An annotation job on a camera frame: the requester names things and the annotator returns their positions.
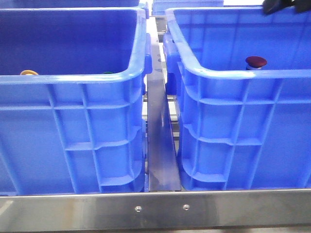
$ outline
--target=blue plastic crate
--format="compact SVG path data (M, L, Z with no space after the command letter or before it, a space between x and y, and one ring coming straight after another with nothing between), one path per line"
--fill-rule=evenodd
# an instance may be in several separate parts
M146 0L0 0L0 8L138 7L146 11Z
M193 8L166 15L183 186L310 187L311 12ZM268 65L245 70L252 55Z
M153 16L164 16L165 10L175 7L221 7L224 0L154 0Z
M143 190L145 47L141 9L0 10L0 195Z

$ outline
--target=metal shelf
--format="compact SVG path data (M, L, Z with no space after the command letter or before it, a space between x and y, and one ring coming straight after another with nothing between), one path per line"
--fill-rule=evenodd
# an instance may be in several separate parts
M0 197L0 232L200 229L311 232L311 189L181 190L156 18L148 20L154 71L148 75L149 193ZM278 227L259 230L257 227Z

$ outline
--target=screw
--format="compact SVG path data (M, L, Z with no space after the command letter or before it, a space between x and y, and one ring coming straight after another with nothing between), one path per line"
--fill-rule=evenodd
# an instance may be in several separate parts
M136 212L142 211L142 207L141 207L141 206L136 206L136 207L135 207L135 211L136 211Z
M185 204L185 205L183 205L183 209L184 209L185 211L187 211L187 210L190 209L190 206L189 206L188 204Z

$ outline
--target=metal rack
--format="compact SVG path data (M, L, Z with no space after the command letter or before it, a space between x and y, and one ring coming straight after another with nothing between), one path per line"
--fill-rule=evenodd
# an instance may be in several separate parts
M147 25L154 68L148 75L149 192L0 197L0 232L219 227L213 231L311 232L311 189L181 191L156 18Z

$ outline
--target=red cap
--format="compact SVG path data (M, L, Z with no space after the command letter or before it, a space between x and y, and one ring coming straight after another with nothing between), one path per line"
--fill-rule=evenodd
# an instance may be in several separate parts
M261 68L268 63L266 59L258 56L250 56L245 61L254 68Z

